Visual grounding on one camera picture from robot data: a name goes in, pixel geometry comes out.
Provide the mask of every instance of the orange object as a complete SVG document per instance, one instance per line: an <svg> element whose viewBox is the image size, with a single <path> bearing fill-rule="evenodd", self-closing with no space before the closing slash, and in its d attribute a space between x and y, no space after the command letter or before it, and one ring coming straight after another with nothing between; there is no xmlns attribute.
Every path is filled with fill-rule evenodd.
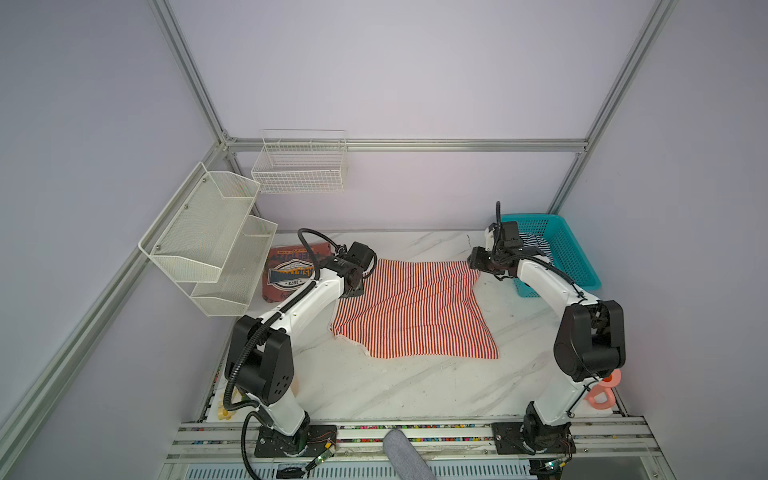
<svg viewBox="0 0 768 480"><path fill-rule="evenodd" d="M616 396L614 395L612 388L621 382L621 371L615 369L609 376L605 377L596 386L592 387L592 390L584 397L584 400L588 401L593 409L607 410L612 409L616 405ZM594 397L604 393L608 397L605 402L598 402Z"/></svg>

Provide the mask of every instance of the marble pattern surface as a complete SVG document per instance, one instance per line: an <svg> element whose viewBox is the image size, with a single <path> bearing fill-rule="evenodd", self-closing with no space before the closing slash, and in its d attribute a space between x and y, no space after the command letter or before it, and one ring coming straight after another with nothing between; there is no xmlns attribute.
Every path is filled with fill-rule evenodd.
<svg viewBox="0 0 768 480"><path fill-rule="evenodd" d="M483 243L482 232L477 231L355 232L329 237L348 245L365 243L379 258L411 262L466 260L472 246ZM273 245L298 243L296 234L280 233ZM328 328L334 306L329 306L292 338L299 404L314 420L522 415L550 376L559 372L552 343L560 320L544 300L521 298L512 281L499 282L487 273L475 284L475 296L498 346L498 360L374 359L360 346L333 337ZM259 288L249 312L257 316L269 308ZM583 403L577 414L601 414Z"/></svg>

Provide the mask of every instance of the white mesh shelf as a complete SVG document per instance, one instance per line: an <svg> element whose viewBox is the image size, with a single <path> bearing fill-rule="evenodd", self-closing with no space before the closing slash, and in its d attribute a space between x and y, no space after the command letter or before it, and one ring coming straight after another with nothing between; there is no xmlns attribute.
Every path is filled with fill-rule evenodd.
<svg viewBox="0 0 768 480"><path fill-rule="evenodd" d="M256 291L277 224L250 214L258 182L231 172L211 172L202 164L186 184L194 178L199 180L184 202L172 200L179 203L173 204L177 210L165 230L160 233L161 214L139 248L206 315L242 316ZM176 198L183 198L181 192Z"/></svg>
<svg viewBox="0 0 768 480"><path fill-rule="evenodd" d="M202 164L198 168L205 170ZM174 282L217 282L258 191L250 178L205 170L145 253Z"/></svg>
<svg viewBox="0 0 768 480"><path fill-rule="evenodd" d="M262 136L264 146L251 171L253 179L261 183L261 193L344 191L347 170L344 131L265 130Z"/></svg>

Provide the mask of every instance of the gray fabric object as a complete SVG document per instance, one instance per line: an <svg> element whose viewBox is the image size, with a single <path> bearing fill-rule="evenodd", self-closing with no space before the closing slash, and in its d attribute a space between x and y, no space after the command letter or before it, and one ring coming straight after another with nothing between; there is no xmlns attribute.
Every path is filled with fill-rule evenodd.
<svg viewBox="0 0 768 480"><path fill-rule="evenodd" d="M384 453L402 480L437 480L402 430L386 434Z"/></svg>

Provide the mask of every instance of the laundry basket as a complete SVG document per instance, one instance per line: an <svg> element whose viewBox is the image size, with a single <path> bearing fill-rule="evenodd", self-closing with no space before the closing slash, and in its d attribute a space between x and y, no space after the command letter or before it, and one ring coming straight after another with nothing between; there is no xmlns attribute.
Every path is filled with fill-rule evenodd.
<svg viewBox="0 0 768 480"><path fill-rule="evenodd" d="M251 170L262 194L343 192L346 132L264 130L264 146Z"/></svg>
<svg viewBox="0 0 768 480"><path fill-rule="evenodd" d="M517 222L518 231L537 235L549 242L554 265L563 270L584 290L600 288L600 279L589 264L565 219L559 215L516 214L502 215L502 222ZM536 290L515 279L519 296L538 296Z"/></svg>

